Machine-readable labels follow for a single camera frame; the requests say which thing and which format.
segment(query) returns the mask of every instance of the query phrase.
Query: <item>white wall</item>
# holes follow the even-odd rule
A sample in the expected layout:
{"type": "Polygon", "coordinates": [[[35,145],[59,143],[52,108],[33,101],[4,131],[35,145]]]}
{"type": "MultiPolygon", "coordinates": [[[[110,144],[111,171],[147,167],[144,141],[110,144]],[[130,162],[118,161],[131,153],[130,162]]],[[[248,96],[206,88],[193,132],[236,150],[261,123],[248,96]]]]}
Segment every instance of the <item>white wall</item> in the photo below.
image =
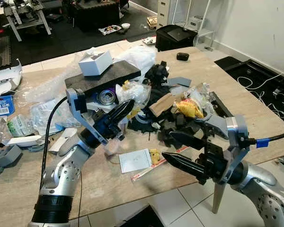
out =
{"type": "MultiPolygon", "coordinates": [[[[186,0],[179,2],[187,9],[186,0]]],[[[191,16],[201,14],[206,2],[195,0],[191,16]]],[[[212,0],[208,18],[209,28],[217,30],[215,41],[284,71],[284,0],[212,0]],[[221,5],[221,18],[217,18],[221,5]]]]}

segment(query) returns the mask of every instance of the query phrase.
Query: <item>black cable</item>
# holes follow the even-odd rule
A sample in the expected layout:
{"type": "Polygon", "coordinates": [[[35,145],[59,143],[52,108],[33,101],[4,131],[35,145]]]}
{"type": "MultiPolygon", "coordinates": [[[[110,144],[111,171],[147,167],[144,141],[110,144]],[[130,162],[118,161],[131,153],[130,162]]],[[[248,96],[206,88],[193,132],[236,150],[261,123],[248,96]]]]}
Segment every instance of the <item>black cable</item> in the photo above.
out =
{"type": "Polygon", "coordinates": [[[262,140],[266,140],[268,142],[271,142],[271,141],[279,140],[279,139],[282,139],[282,138],[284,138],[284,133],[277,135],[277,136],[273,136],[273,137],[269,137],[269,138],[263,138],[263,139],[248,138],[246,140],[246,142],[248,142],[248,145],[255,145],[259,141],[262,141],[262,140]]]}
{"type": "Polygon", "coordinates": [[[79,212],[78,212],[78,227],[80,227],[80,208],[81,208],[81,198],[82,198],[82,172],[80,171],[80,178],[81,178],[81,192],[80,192],[80,202],[79,202],[79,212]]]}
{"type": "Polygon", "coordinates": [[[49,130],[50,130],[50,127],[51,127],[51,121],[52,121],[53,114],[55,113],[55,111],[58,109],[58,107],[61,105],[61,103],[63,103],[66,99],[67,99],[67,97],[64,97],[63,99],[61,99],[57,103],[57,105],[53,108],[53,110],[51,111],[51,114],[48,117],[48,122],[47,122],[47,126],[46,126],[46,131],[45,131],[45,143],[44,143],[43,157],[42,157],[40,190],[42,188],[43,172],[45,170],[45,164],[46,164],[46,155],[47,155],[47,148],[48,148],[48,137],[49,137],[49,130]]]}
{"type": "Polygon", "coordinates": [[[274,140],[279,140],[279,139],[282,139],[284,138],[284,133],[281,134],[281,135],[278,135],[278,136],[273,136],[273,137],[269,137],[269,141],[274,141],[274,140]]]}

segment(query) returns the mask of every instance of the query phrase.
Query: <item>white paper card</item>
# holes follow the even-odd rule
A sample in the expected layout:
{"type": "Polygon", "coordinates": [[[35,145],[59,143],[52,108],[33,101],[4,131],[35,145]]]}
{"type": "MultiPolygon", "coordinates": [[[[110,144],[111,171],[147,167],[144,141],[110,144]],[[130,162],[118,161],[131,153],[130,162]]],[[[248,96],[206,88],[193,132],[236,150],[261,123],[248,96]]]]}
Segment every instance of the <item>white paper card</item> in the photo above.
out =
{"type": "Polygon", "coordinates": [[[119,155],[121,172],[127,173],[151,166],[151,156],[148,149],[133,151],[119,155]]]}

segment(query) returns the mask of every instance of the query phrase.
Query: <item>white box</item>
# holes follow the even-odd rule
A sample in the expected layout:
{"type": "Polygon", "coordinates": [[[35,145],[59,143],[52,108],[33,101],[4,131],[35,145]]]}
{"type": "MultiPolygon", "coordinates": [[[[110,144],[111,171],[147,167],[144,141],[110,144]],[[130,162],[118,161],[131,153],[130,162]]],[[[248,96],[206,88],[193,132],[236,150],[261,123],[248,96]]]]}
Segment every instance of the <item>white box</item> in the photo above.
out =
{"type": "Polygon", "coordinates": [[[202,17],[194,16],[189,18],[187,26],[190,28],[190,30],[198,31],[200,29],[201,23],[202,23],[202,17]]]}
{"type": "Polygon", "coordinates": [[[109,51],[106,51],[102,53],[93,53],[92,55],[86,53],[79,62],[79,66],[85,77],[99,76],[112,63],[113,59],[110,56],[109,51]]]}

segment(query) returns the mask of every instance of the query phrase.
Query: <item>yellow snack bag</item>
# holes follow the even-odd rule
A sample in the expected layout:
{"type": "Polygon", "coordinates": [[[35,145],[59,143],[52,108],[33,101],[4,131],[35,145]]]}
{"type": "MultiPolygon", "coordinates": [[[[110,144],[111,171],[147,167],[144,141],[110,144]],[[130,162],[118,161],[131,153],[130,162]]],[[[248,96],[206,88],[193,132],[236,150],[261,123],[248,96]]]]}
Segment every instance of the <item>yellow snack bag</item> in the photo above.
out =
{"type": "Polygon", "coordinates": [[[186,117],[204,118],[204,115],[199,110],[198,105],[190,98],[176,103],[176,106],[186,117]]]}

